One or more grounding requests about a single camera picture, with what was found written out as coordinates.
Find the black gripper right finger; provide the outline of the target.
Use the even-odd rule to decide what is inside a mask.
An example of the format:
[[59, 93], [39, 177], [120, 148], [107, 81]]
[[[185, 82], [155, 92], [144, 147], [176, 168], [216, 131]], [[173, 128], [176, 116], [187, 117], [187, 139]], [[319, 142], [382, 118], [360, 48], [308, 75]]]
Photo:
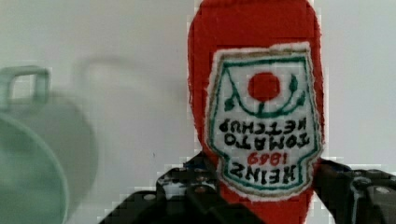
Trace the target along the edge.
[[396, 224], [395, 175], [322, 159], [313, 186], [335, 224]]

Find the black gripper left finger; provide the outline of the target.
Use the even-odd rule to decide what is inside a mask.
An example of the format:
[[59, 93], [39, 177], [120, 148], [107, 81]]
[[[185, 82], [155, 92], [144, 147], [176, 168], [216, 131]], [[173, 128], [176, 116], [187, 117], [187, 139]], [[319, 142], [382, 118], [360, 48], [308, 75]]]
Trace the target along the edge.
[[214, 166], [199, 153], [156, 181], [154, 190], [128, 196], [99, 224], [265, 224], [241, 203], [219, 193]]

